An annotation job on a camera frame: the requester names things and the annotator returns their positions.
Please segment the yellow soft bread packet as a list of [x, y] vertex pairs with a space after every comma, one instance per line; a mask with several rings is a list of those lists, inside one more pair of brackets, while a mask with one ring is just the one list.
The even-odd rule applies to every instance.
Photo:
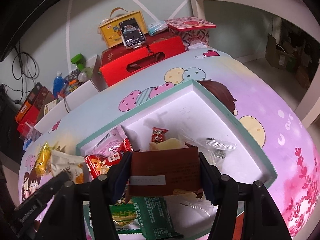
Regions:
[[35, 173], [38, 177], [44, 176], [49, 171], [49, 161], [51, 157], [51, 147], [45, 142], [39, 151], [39, 155], [35, 162]]

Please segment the white rice cracker packet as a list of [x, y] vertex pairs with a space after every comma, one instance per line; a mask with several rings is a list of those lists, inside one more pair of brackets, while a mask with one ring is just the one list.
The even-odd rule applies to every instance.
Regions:
[[82, 184], [85, 181], [84, 165], [85, 159], [82, 156], [51, 150], [50, 171], [52, 176], [57, 176], [60, 172], [66, 172], [69, 179], [75, 184]]

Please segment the green small cake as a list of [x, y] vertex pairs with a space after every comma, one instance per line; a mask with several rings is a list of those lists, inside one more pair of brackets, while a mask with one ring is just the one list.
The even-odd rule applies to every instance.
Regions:
[[131, 200], [126, 203], [124, 197], [120, 198], [114, 205], [110, 205], [110, 211], [114, 226], [119, 235], [142, 232], [135, 206]]

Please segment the red waffle biscuit packet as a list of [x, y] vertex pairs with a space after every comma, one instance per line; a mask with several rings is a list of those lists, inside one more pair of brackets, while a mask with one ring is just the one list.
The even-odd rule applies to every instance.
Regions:
[[85, 163], [92, 179], [98, 178], [102, 174], [107, 174], [111, 166], [119, 164], [124, 153], [132, 150], [131, 142], [129, 139], [124, 139], [116, 146], [115, 150], [115, 152], [107, 151], [109, 153], [108, 156], [101, 154], [85, 156]]

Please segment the clear white bun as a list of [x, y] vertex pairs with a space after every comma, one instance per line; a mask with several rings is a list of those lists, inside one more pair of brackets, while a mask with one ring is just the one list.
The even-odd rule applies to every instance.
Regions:
[[195, 146], [199, 150], [201, 189], [195, 193], [184, 193], [172, 202], [178, 207], [195, 211], [203, 218], [209, 218], [213, 214], [212, 203], [217, 200], [218, 178], [223, 162], [227, 155], [236, 150], [237, 145], [208, 137], [193, 138], [182, 128], [178, 130], [178, 138], [185, 146]]

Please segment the pink snack packet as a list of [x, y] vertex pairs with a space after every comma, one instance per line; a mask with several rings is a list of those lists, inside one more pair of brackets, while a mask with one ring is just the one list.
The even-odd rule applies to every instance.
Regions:
[[106, 133], [106, 135], [93, 147], [88, 155], [100, 155], [108, 157], [117, 153], [119, 147], [127, 139], [123, 128], [118, 125]]

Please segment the green snack packet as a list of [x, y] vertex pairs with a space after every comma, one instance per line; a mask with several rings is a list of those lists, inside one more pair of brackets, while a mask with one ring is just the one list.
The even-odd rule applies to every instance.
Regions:
[[132, 197], [145, 239], [183, 239], [176, 232], [164, 197]]

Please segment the dark red snack packet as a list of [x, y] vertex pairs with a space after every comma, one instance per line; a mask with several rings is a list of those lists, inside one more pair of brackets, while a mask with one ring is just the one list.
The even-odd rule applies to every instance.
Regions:
[[198, 193], [200, 189], [200, 157], [197, 147], [132, 154], [126, 202], [133, 197]]

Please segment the yellow jelly cup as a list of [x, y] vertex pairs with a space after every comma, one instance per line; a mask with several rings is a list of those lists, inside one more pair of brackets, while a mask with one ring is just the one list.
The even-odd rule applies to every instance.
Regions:
[[180, 148], [187, 148], [187, 146], [184, 145], [181, 141], [179, 141], [176, 138], [170, 138], [159, 143], [155, 143], [155, 142], [149, 143], [150, 151], [175, 150]]

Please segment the small red candy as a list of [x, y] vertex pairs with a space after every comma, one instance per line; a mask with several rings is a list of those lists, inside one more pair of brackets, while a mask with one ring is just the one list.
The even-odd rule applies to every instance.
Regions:
[[152, 136], [151, 142], [160, 143], [166, 140], [165, 134], [168, 132], [168, 129], [153, 127], [152, 128]]

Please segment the orange flat box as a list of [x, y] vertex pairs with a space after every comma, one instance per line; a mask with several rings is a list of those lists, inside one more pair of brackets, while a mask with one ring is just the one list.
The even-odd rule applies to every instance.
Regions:
[[36, 85], [33, 87], [33, 89], [28, 94], [27, 98], [25, 99], [24, 103], [22, 103], [21, 108], [15, 116], [15, 120], [17, 123], [20, 123], [20, 121], [23, 119], [29, 108], [34, 104], [42, 88], [43, 85], [41, 85], [41, 83], [39, 82], [37, 82]]

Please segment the blue bead bottle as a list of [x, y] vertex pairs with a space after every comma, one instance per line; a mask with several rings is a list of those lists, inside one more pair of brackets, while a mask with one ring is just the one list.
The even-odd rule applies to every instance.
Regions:
[[62, 77], [62, 73], [56, 72], [56, 78], [54, 79], [54, 82], [53, 82], [53, 96], [55, 99], [59, 97], [59, 94], [61, 92], [61, 89], [63, 88], [64, 83], [65, 82]]

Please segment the green dumbbell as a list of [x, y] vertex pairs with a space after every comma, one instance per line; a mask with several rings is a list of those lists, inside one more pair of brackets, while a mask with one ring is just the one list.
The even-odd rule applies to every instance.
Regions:
[[71, 64], [76, 65], [78, 70], [82, 71], [85, 68], [84, 56], [81, 53], [76, 54], [74, 57], [71, 58]]

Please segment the brown cardboard box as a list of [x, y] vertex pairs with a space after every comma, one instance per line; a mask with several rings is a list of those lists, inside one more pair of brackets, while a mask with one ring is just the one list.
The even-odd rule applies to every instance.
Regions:
[[277, 44], [276, 39], [268, 34], [265, 59], [274, 68], [296, 73], [301, 62], [299, 53], [288, 42], [284, 42], [284, 46]]

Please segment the black smartphone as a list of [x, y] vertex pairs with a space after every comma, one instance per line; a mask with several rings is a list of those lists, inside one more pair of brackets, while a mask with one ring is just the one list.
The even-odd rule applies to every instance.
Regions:
[[146, 37], [134, 17], [119, 24], [123, 44], [127, 49], [136, 49], [146, 43]]

